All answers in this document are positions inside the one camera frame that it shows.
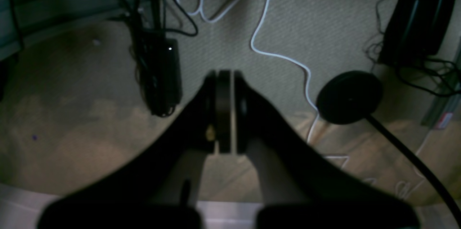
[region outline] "black device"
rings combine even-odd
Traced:
[[[151,114],[160,117],[170,116],[181,101],[182,86],[178,42],[175,39],[167,39],[166,33],[176,32],[194,37],[198,34],[197,25],[178,2],[173,0],[194,26],[195,32],[187,33],[166,28],[166,0],[150,0],[153,28],[145,28],[143,17],[138,11],[140,0],[135,0],[133,7],[127,0],[119,1],[129,13],[125,20],[130,26],[133,38],[137,77],[143,99]]]
[[[203,228],[194,209],[201,170],[216,140],[220,153],[230,149],[231,109],[237,152],[258,171],[265,207],[257,228],[419,227],[408,204],[316,153],[240,72],[220,71],[206,77],[155,143],[106,178],[52,203],[38,228]]]
[[[428,0],[429,27],[423,46],[428,55],[436,55],[450,23],[455,0]]]
[[[379,63],[411,65],[422,53],[423,33],[428,30],[427,0],[398,0],[383,38]]]
[[[455,0],[398,0],[384,34],[379,63],[413,66],[440,48]]]
[[[176,39],[151,39],[139,54],[140,85],[151,114],[169,116],[181,101],[181,68]]]

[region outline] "round black base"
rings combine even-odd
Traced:
[[[382,99],[375,75],[350,71],[330,80],[317,97],[320,116],[333,124],[350,124],[373,113]]]

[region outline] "black power supply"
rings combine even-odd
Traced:
[[[428,0],[428,30],[423,43],[428,55],[436,55],[450,23],[455,0]]]
[[[398,0],[387,26],[379,63],[410,67],[438,53],[455,0]]]
[[[151,114],[170,116],[183,96],[178,42],[151,39],[140,64],[140,85]]]

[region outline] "tangled wires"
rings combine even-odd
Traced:
[[[450,62],[448,60],[441,60],[441,59],[429,57],[428,55],[434,54],[434,52],[432,52],[431,50],[426,50],[425,46],[421,44],[422,43],[421,41],[417,42],[416,44],[409,43],[409,44],[403,45],[403,42],[400,42],[398,39],[394,37],[400,34],[400,31],[398,32],[395,31],[395,27],[402,23],[395,22],[392,24],[393,29],[392,31],[390,31],[391,33],[386,34],[388,35],[388,38],[392,39],[391,41],[387,40],[388,41],[387,43],[383,41],[373,42],[372,44],[367,45],[375,37],[380,36],[380,35],[385,35],[385,32],[382,30],[382,27],[381,27],[382,21],[381,21],[381,16],[379,14],[379,5],[384,1],[387,1],[387,0],[379,0],[377,1],[375,5],[376,19],[377,19],[377,22],[376,22],[377,23],[377,34],[372,36],[365,43],[365,46],[363,49],[365,56],[368,59],[370,59],[373,63],[371,72],[374,70],[375,65],[379,63],[381,60],[382,63],[389,64],[392,67],[394,67],[397,78],[402,83],[408,86],[411,86],[413,88],[417,88],[417,89],[426,91],[428,93],[431,93],[435,96],[441,96],[441,97],[453,96],[453,95],[461,93],[461,90],[458,88],[459,86],[458,84],[461,82],[461,72],[455,63]],[[396,11],[397,11],[397,8],[399,7],[399,3],[401,3],[401,0],[399,0],[397,4]],[[403,48],[404,46],[406,47],[406,49],[402,51],[400,51],[400,49],[399,50],[392,49],[393,47]],[[384,56],[381,53],[383,47],[386,50],[386,53]],[[443,67],[430,68],[430,67],[433,67],[437,63],[442,64]],[[416,70],[422,73],[424,75],[423,77],[428,76],[429,78],[431,78],[431,80],[433,80],[437,84],[436,89],[431,90],[426,87],[419,86],[417,84],[412,83],[411,81],[403,77],[402,75],[403,69]]]
[[[166,27],[166,0],[150,0],[153,28],[145,28],[140,13],[140,0],[134,0],[132,8],[127,0],[119,0],[128,11],[127,22],[131,27],[134,42],[134,57],[137,62],[136,79],[141,87],[143,100],[151,113],[160,117],[170,116],[179,103],[181,81],[176,41],[166,38],[166,33],[174,32],[194,37],[198,28],[191,17],[173,0],[178,9],[194,27],[194,32]]]

